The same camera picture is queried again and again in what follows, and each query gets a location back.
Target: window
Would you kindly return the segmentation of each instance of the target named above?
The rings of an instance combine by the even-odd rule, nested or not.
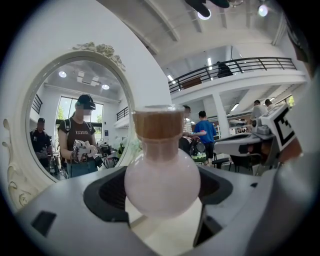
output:
[[[69,98],[69,97],[61,97],[59,106],[58,106],[58,112],[56,114],[56,120],[55,120],[55,133],[54,133],[54,141],[55,141],[55,148],[58,146],[58,127],[62,120],[70,118],[73,113],[76,111],[76,102],[77,98]],[[102,120],[103,120],[103,109],[104,105],[95,103],[95,110],[91,113],[90,122],[92,126],[95,129],[95,140],[101,140],[102,139]]]
[[[292,108],[295,105],[294,97],[292,95],[290,95],[289,97],[286,97],[285,99],[283,99],[280,102],[276,103],[276,105],[284,104],[284,103],[287,103],[289,108]]]

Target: cork stopper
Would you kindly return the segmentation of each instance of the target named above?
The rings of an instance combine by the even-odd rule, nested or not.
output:
[[[133,113],[140,139],[162,140],[181,136],[185,108],[180,105],[147,106]]]

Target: black cap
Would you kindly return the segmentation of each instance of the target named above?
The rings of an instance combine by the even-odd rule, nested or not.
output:
[[[96,109],[96,104],[94,104],[94,101],[89,94],[80,95],[77,102],[79,102],[80,104],[83,104],[83,108],[85,110],[95,110]]]

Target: glass bottle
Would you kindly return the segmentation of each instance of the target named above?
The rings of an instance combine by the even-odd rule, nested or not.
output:
[[[133,113],[135,131],[143,153],[125,172],[129,201],[148,217],[174,218],[197,199],[199,170],[190,155],[179,149],[184,107],[149,106]]]

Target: blue t-shirt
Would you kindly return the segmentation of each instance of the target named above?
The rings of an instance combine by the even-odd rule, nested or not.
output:
[[[214,128],[214,125],[207,120],[200,121],[195,125],[194,132],[199,133],[202,130],[206,131],[206,135],[199,136],[202,143],[207,144],[214,142],[214,136],[217,135],[216,128]]]

